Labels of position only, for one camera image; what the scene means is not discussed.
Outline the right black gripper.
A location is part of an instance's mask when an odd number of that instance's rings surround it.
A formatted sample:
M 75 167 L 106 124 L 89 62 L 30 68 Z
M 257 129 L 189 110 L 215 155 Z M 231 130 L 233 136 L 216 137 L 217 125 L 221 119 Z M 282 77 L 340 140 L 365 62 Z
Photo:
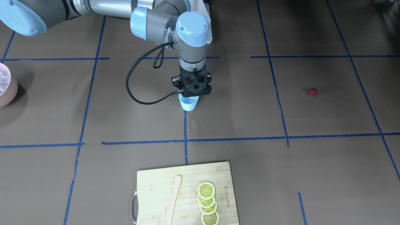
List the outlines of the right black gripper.
M 201 69 L 190 72 L 185 69 L 180 69 L 180 76 L 185 82 L 205 82 L 207 79 L 207 71 Z

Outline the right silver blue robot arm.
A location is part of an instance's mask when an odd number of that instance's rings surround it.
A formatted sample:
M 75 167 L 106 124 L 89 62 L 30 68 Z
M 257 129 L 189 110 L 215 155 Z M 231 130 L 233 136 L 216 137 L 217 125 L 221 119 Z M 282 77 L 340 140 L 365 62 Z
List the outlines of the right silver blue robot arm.
M 128 20 L 131 32 L 179 53 L 180 74 L 187 83 L 205 83 L 210 17 L 200 0 L 2 0 L 1 21 L 28 37 L 86 15 Z

